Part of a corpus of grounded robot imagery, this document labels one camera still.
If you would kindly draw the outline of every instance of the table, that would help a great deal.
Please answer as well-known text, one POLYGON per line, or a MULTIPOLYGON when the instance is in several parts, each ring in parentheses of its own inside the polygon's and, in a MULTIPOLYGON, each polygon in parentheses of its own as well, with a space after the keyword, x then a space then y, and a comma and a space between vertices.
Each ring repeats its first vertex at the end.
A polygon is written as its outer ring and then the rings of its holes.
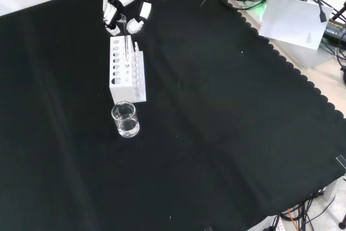
POLYGON ((343 174, 343 117, 266 39, 218 0, 151 1, 129 140, 100 0, 0 18, 2 229, 247 230, 343 174))
MULTIPOLYGON (((325 0, 331 5, 333 5, 337 10, 343 6, 344 0, 325 0)), ((243 17, 246 18, 247 22, 251 24, 252 27, 257 30, 261 26, 261 16, 258 15, 256 11, 241 11, 243 17)), ((292 52, 291 49, 284 50, 280 47, 277 41, 270 41, 270 44, 274 46, 276 50, 280 52, 290 63, 294 65, 295 68, 299 69, 303 75, 305 75, 309 81, 314 83, 315 87, 319 88, 322 95, 326 96, 335 108, 346 115, 346 91, 345 85, 342 81, 343 73, 340 71, 340 65, 337 63, 336 59, 327 61, 321 65, 313 68, 304 68, 298 62, 295 55, 296 52, 292 52)), ((319 50, 322 55, 325 54, 324 50, 319 50)), ((328 55, 325 57, 326 60, 331 59, 328 55)))

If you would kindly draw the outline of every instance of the white test tube rack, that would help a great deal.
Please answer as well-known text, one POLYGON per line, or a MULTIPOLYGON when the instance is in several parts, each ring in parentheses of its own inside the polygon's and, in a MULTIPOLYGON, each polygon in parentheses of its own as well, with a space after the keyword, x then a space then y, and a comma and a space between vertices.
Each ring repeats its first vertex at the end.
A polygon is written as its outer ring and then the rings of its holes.
POLYGON ((109 89, 114 104, 120 101, 136 103, 147 100, 143 52, 139 51, 137 43, 134 49, 131 36, 127 36, 127 42, 126 52, 124 36, 110 38, 109 89))

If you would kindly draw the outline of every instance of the white paper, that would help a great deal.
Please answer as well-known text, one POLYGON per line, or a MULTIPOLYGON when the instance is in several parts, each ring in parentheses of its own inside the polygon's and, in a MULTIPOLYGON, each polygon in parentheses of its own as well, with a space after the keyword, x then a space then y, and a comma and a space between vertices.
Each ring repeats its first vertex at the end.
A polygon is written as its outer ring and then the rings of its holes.
MULTIPOLYGON (((322 6, 328 19, 332 8, 322 6)), ((327 22, 321 23, 320 8, 299 0, 269 0, 259 35, 317 50, 327 22)))

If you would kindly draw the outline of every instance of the robot finger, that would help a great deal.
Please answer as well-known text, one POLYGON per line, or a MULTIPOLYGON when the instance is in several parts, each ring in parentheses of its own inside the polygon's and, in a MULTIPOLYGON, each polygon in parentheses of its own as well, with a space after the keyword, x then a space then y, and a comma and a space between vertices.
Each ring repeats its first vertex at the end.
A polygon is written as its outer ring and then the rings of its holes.
POLYGON ((116 35, 120 34, 120 32, 121 32, 118 26, 115 26, 115 28, 113 30, 110 28, 107 28, 107 27, 106 27, 106 29, 113 36, 116 36, 116 35))
POLYGON ((139 18, 131 19, 127 24, 127 31, 130 34, 135 34, 141 30, 144 22, 148 19, 151 12, 151 3, 143 2, 139 10, 139 18))

